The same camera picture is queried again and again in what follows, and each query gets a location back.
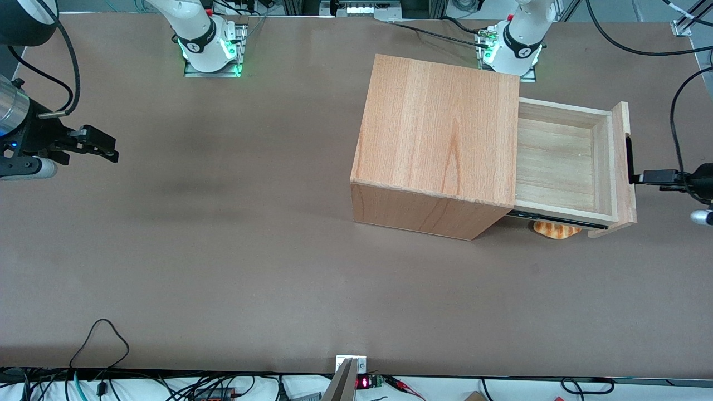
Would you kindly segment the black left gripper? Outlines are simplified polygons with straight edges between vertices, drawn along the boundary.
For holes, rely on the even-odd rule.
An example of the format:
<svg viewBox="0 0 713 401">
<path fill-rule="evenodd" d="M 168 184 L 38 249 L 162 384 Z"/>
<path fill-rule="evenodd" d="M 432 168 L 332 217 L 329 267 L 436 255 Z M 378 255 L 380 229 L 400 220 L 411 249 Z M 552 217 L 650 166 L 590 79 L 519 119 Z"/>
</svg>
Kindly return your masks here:
<svg viewBox="0 0 713 401">
<path fill-rule="evenodd" d="M 703 163 L 693 173 L 678 170 L 644 170 L 629 176 L 634 185 L 661 185 L 663 192 L 687 193 L 702 204 L 712 202 L 712 163 Z"/>
</svg>

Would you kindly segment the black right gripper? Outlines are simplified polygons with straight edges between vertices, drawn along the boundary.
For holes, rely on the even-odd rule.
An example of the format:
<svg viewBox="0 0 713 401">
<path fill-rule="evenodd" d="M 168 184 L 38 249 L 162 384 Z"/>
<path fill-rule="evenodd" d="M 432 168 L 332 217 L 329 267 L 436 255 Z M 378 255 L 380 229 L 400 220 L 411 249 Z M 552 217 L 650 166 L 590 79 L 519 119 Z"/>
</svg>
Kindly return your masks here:
<svg viewBox="0 0 713 401">
<path fill-rule="evenodd" d="M 39 119 L 36 116 L 48 111 L 49 109 L 38 102 L 29 101 L 29 109 L 23 122 L 16 124 L 13 129 L 2 123 L 2 145 L 10 148 L 12 143 L 16 143 L 14 149 L 21 155 L 49 158 L 61 165 L 69 165 L 68 152 L 97 155 L 109 162 L 118 162 L 114 137 L 92 125 L 82 125 L 73 130 L 64 126 L 59 119 Z M 69 133 L 78 145 L 65 145 L 69 144 Z"/>
</svg>

